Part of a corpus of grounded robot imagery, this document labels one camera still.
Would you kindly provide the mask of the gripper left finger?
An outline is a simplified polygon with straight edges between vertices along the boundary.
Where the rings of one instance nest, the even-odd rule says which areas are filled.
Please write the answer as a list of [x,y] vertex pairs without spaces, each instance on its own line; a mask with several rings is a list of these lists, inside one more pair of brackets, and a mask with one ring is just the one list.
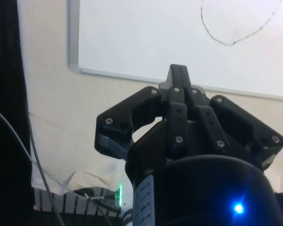
[[163,143],[168,154],[172,158],[182,155],[188,146],[184,97],[187,87],[187,67],[170,65],[166,81],[158,88],[147,86],[97,117],[95,149],[103,155],[126,160],[134,145],[133,133],[162,117],[166,125]]

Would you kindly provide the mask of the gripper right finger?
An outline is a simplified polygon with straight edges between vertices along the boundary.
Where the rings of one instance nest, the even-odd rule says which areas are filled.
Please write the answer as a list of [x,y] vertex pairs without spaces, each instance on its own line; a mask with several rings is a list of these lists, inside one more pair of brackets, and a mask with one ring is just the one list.
[[283,136],[230,99],[222,95],[208,98],[194,89],[186,66],[180,67],[180,73],[188,119],[199,122],[212,145],[210,150],[268,169],[283,148]]

